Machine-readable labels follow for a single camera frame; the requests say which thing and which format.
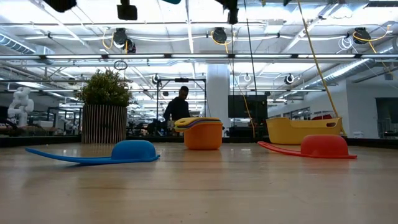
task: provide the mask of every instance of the yellow basket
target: yellow basket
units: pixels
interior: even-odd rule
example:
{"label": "yellow basket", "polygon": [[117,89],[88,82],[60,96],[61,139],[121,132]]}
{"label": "yellow basket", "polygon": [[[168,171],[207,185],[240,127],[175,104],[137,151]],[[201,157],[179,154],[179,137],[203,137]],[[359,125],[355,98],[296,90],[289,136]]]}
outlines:
{"label": "yellow basket", "polygon": [[304,137],[311,134],[339,135],[341,118],[313,121],[289,120],[287,118],[267,119],[269,139],[274,144],[301,144]]}

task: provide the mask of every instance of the person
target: person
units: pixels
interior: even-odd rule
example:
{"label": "person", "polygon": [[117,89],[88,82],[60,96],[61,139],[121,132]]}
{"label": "person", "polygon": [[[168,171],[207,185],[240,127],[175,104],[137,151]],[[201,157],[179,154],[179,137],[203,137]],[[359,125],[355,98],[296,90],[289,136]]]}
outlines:
{"label": "person", "polygon": [[188,102],[185,101],[188,96],[189,89],[186,86],[182,86],[178,97],[174,98],[166,107],[163,117],[166,121],[170,120],[170,115],[172,121],[179,120],[181,118],[189,118]]}

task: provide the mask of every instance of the white robot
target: white robot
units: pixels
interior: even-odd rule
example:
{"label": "white robot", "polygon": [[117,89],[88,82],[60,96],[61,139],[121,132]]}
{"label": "white robot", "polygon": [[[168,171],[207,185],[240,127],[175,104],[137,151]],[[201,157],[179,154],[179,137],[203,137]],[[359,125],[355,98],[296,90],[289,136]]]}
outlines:
{"label": "white robot", "polygon": [[18,127],[26,126],[27,114],[33,111],[34,102],[29,99],[30,88],[19,87],[14,93],[14,99],[8,107],[8,117],[13,118],[16,114],[19,115]]}

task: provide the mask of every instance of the ceiling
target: ceiling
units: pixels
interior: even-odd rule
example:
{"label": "ceiling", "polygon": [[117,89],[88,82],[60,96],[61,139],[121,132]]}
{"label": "ceiling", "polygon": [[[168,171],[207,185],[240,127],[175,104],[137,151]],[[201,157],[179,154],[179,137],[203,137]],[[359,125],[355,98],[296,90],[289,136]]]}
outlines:
{"label": "ceiling", "polygon": [[[44,10],[33,2],[43,4]],[[25,44],[46,46],[57,55],[124,54],[123,50],[115,46],[110,49],[105,47],[111,45],[111,34],[120,27],[127,29],[129,38],[137,47],[137,54],[225,54],[226,51],[230,54],[311,53],[307,36],[303,32],[302,18],[297,3],[291,2],[283,7],[281,2],[270,1],[262,7],[261,1],[247,0],[247,10],[245,10],[243,2],[239,1],[239,23],[232,26],[226,23],[228,12],[214,0],[182,1],[177,5],[161,0],[131,0],[130,4],[138,8],[137,21],[118,19],[116,5],[120,4],[120,1],[117,0],[79,0],[78,7],[65,13],[56,12],[40,1],[2,0],[0,1],[0,33],[12,34]],[[347,33],[352,34],[355,27],[365,27],[372,38],[377,38],[386,33],[386,26],[390,24],[389,33],[385,38],[376,41],[374,45],[388,41],[398,32],[398,25],[394,22],[398,20],[396,7],[366,7],[367,1],[347,1],[350,4],[342,4],[334,8],[337,10],[325,19],[318,19],[318,15],[327,7],[326,1],[303,0],[302,2],[303,16],[308,22],[314,50],[318,54],[350,54],[352,47],[342,50],[341,41]],[[232,33],[234,34],[234,42],[227,45],[227,49],[224,45],[215,44],[208,36],[215,27],[224,27],[228,36],[227,41],[230,41]],[[353,47],[358,52],[369,50],[368,45],[353,44]],[[8,47],[0,46],[0,54],[18,53]],[[205,77],[206,65],[209,63],[206,60],[151,60],[152,65],[147,66],[145,60],[131,61],[135,66],[129,66],[123,74],[140,88],[153,88],[148,83],[155,74],[161,78]],[[67,63],[68,61],[57,60],[57,62]],[[84,60],[77,60],[77,62],[86,63]],[[95,70],[105,70],[105,67],[109,66],[102,64],[103,62],[97,62],[90,67],[60,68],[61,66],[48,65],[47,72],[54,73],[53,79],[90,78]],[[11,60],[7,63],[37,74],[38,76],[34,78],[45,75],[44,65],[33,60],[28,62]],[[309,80],[316,75],[314,65],[312,62],[255,62],[252,64],[247,60],[236,62],[233,73],[243,89],[254,88],[253,66],[258,88],[289,88],[284,86],[283,81],[287,74],[300,76],[303,78],[302,81]],[[322,63],[321,68],[328,69],[335,65],[336,63]],[[8,77],[3,73],[2,78],[15,79],[11,75],[15,73],[10,73]],[[251,77],[249,81],[245,81],[246,75]],[[173,83],[168,85],[168,88],[176,89],[179,86]],[[81,85],[71,86],[58,83],[56,87],[77,89]],[[188,87],[200,89],[194,83],[188,84]],[[58,94],[68,96],[69,100],[73,99],[73,96],[67,93]],[[151,100],[143,93],[135,93],[135,96],[141,100]],[[203,92],[197,91],[190,96],[191,99],[195,97],[203,98]],[[203,105],[203,102],[192,105],[198,108],[197,106]]]}

